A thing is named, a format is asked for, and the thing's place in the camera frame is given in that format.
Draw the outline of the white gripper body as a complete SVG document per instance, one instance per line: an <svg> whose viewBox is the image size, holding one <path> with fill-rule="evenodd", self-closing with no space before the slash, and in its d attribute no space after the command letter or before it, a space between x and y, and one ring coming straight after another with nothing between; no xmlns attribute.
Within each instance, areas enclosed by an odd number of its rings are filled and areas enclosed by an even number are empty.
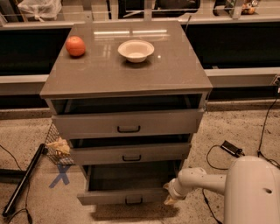
<svg viewBox="0 0 280 224"><path fill-rule="evenodd" d="M168 193L173 200L183 200L187 195L186 188L183 187L177 178L172 179L168 183Z"/></svg>

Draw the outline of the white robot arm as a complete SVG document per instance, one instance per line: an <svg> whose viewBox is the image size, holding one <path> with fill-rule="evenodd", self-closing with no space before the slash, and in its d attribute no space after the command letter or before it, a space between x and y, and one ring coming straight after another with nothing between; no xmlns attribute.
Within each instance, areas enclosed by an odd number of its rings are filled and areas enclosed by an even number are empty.
<svg viewBox="0 0 280 224"><path fill-rule="evenodd" d="M239 157L225 174L185 168L164 184L164 203L184 200L196 188L224 196L223 224L280 224L280 171L262 158Z"/></svg>

